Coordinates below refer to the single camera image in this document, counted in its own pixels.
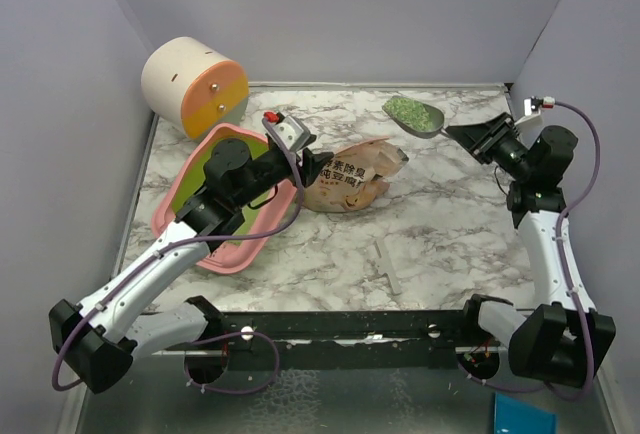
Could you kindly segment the beige cat litter bag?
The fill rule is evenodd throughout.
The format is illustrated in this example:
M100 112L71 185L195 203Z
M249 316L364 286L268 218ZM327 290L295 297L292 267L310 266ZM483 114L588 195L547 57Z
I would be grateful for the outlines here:
M304 192L303 206L314 212L346 213L370 206L385 194L409 161L388 137L362 141L336 152Z

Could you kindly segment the clear bag sealing clip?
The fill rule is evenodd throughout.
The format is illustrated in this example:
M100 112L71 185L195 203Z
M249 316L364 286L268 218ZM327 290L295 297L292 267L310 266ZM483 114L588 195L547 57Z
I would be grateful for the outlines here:
M400 295L402 293L402 289L384 240L377 239L374 243L374 247L377 254L377 258L375 260L377 272L387 278L391 293L394 296Z

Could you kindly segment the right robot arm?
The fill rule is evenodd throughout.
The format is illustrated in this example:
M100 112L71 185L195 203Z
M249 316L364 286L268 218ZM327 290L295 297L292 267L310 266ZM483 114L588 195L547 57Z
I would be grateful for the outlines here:
M524 315L509 301L475 295L459 321L461 337L472 345L493 337L506 347L516 376L585 387L607 354L616 327L588 295L570 242L560 182L573 160L577 137L551 125L525 146L507 113L485 123L450 126L445 133L479 163L495 164L511 176L507 208L526 248L537 304Z

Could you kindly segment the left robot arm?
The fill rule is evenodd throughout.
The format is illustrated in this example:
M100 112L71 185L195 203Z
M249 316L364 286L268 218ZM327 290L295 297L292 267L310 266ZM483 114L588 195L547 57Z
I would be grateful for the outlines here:
M206 349L236 337L224 317L202 296L178 308L144 315L144 309L186 270L239 234L244 208L289 181L311 186L333 158L314 153L312 135L268 137L267 150L252 156L237 138L218 142L203 166L204 180L175 219L144 254L104 287L77 303L61 300L49 312L54 367L67 365L92 393L117 384L133 363L181 344Z

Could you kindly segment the metal litter scoop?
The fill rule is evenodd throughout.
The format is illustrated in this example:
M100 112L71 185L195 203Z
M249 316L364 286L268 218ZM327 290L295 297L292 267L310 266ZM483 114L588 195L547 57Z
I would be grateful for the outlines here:
M444 113L424 102L393 96L382 105L382 111L414 137L430 139L443 133Z

